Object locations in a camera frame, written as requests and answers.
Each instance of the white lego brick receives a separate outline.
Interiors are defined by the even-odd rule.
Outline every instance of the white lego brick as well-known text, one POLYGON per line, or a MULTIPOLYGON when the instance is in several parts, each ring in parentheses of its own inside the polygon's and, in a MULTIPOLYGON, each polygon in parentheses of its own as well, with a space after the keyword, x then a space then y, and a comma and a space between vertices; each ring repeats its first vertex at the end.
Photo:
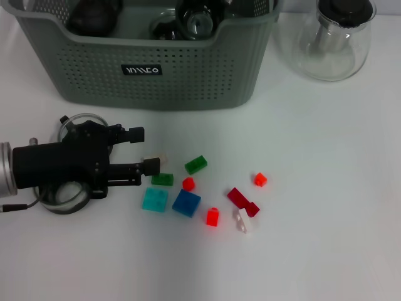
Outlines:
POLYGON ((164 165, 167 163, 167 156, 165 154, 159 154, 156 156, 147 156, 147 157, 143 157, 142 160, 149 160, 149 159, 155 159, 155 158, 159 158, 160 159, 160 165, 164 165))
POLYGON ((251 221, 245 209, 238 210, 237 221, 242 232, 246 234, 252 231, 251 221))

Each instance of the red lego brick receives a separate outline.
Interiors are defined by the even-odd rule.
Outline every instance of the red lego brick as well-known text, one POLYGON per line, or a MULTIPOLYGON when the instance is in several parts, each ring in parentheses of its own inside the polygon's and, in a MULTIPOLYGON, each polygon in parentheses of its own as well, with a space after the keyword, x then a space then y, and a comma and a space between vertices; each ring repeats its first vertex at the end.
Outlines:
POLYGON ((234 188, 229 192, 227 197, 236 205, 239 209, 247 208, 249 205, 249 201, 238 191, 238 189, 234 188))
POLYGON ((257 174, 255 177, 255 185, 263 187, 268 183, 268 179, 261 173, 257 174))
POLYGON ((254 202, 249 203, 245 210, 250 218, 253 218, 260 211, 259 207, 257 207, 254 202))
POLYGON ((188 177, 182 181, 182 188, 186 191, 192 191, 195 189, 195 181, 193 178, 188 177))
POLYGON ((219 222, 220 212, 217 208, 211 208, 207 212, 206 224, 209 226, 217 227, 219 222))

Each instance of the glass jar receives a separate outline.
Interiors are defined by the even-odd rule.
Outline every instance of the glass jar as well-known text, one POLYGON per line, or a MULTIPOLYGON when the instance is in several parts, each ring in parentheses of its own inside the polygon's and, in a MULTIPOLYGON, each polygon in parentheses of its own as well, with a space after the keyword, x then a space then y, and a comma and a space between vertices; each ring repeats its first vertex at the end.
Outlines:
POLYGON ((373 0, 317 0, 294 44, 294 58, 307 75, 326 81, 351 77, 366 62, 373 0))

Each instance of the cable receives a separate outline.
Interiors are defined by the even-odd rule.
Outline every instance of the cable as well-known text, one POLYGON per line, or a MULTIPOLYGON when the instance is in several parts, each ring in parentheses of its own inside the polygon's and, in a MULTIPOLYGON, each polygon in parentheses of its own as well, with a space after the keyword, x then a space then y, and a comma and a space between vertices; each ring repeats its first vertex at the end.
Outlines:
MULTIPOLYGON (((34 188, 33 188, 33 193, 34 193, 35 197, 36 197, 37 199, 39 199, 39 198, 40 198, 40 195, 39 195, 39 193, 36 191, 36 188, 39 188, 39 187, 34 187, 34 188)), ((51 192, 51 187, 50 187, 50 186, 46 186, 46 187, 43 189, 43 191, 45 192, 45 194, 44 194, 44 196, 43 196, 39 201, 42 201, 43 198, 44 198, 48 193, 51 192)), ((82 189, 81 189, 76 195, 74 195, 72 198, 68 199, 67 201, 65 201, 65 202, 63 202, 63 203, 69 203, 69 202, 74 201, 74 200, 77 199, 78 196, 80 196, 81 193, 83 193, 83 192, 88 193, 88 191, 86 191, 85 188, 82 186, 82 189)))
POLYGON ((0 206, 0 212, 12 212, 12 211, 20 211, 20 210, 27 210, 29 208, 32 208, 36 204, 38 204, 46 195, 47 189, 44 189, 40 196, 36 199, 35 202, 31 204, 12 204, 12 205, 1 205, 0 206))

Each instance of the blue lego brick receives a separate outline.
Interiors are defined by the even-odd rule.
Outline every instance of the blue lego brick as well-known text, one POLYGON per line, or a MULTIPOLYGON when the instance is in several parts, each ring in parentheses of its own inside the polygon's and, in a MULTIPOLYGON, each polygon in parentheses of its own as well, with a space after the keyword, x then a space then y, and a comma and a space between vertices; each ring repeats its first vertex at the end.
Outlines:
POLYGON ((164 212, 169 193, 164 190, 148 188, 143 198, 142 209, 164 212))
POLYGON ((177 212, 191 218, 193 217, 200 202, 200 196, 181 189, 177 199, 173 204, 173 210, 176 210, 177 212))

